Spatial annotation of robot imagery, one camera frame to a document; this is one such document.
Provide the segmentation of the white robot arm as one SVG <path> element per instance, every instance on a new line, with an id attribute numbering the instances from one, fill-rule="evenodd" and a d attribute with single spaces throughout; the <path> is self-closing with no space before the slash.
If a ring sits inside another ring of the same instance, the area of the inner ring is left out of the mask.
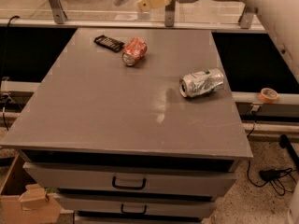
<path id="1" fill-rule="evenodd" d="M 198 0 L 137 0 L 139 9 L 148 12 L 167 7 L 171 2 L 193 3 Z M 299 81 L 299 0 L 236 0 L 255 14 L 270 36 L 281 57 Z"/>

